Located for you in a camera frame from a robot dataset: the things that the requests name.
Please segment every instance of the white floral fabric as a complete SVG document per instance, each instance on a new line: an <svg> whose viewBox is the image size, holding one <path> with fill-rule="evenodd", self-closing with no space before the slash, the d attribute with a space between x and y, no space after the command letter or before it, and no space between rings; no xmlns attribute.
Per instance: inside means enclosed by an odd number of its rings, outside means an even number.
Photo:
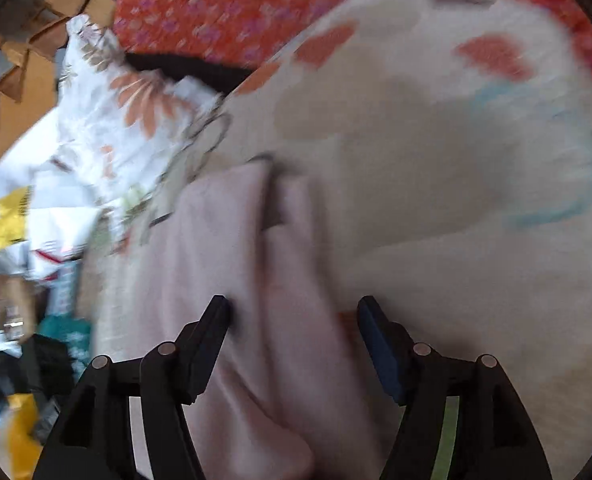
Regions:
<svg viewBox="0 0 592 480"><path fill-rule="evenodd" d="M131 69L114 34L86 15L67 31L56 158L93 187L118 235L125 213L154 189L218 95L194 78L174 83Z"/></svg>

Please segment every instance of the pink towel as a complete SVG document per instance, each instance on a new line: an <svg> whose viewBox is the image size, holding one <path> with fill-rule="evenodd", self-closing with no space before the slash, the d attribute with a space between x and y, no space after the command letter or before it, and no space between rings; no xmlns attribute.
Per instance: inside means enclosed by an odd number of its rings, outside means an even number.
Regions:
<svg viewBox="0 0 592 480"><path fill-rule="evenodd" d="M223 294L233 322L207 390L185 409L207 479L375 480L384 460L316 270L307 184L270 170L258 160L189 184L151 229L128 354L175 339ZM134 448L148 473L137 431Z"/></svg>

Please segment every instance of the yellow bag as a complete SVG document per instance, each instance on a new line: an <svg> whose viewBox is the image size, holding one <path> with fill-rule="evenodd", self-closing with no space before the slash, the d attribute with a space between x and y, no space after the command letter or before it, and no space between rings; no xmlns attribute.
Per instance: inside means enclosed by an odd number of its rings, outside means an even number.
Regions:
<svg viewBox="0 0 592 480"><path fill-rule="evenodd" d="M29 187L19 187L0 199L0 251L25 239Z"/></svg>
<svg viewBox="0 0 592 480"><path fill-rule="evenodd" d="M31 480L42 453L42 446L29 436L38 420L38 408L33 394L14 394L8 400L13 410L7 434L12 480Z"/></svg>

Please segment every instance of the blue stain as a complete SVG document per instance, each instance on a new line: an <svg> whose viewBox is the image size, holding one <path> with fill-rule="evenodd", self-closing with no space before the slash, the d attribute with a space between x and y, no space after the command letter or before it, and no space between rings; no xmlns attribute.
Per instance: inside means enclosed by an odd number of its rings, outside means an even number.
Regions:
<svg viewBox="0 0 592 480"><path fill-rule="evenodd" d="M483 107L494 99L505 95L524 95L534 104L534 110L546 119L554 119L576 128L586 140L586 149L592 153L592 129L576 111L554 107L551 103L543 103L535 95L535 90L527 85L509 84L506 82L489 84L480 89L473 98L473 104ZM509 222L516 228L531 228L554 222L561 222L574 216L582 215L592 207L592 176L587 188L571 203L559 208L544 208L524 214L509 215Z"/></svg>

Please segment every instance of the yellow label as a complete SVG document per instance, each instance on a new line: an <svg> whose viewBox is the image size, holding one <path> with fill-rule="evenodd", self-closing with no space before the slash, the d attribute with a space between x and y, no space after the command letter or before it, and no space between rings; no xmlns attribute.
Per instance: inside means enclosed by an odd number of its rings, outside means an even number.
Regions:
<svg viewBox="0 0 592 480"><path fill-rule="evenodd" d="M19 187L0 199L0 251L25 239L29 187Z"/></svg>

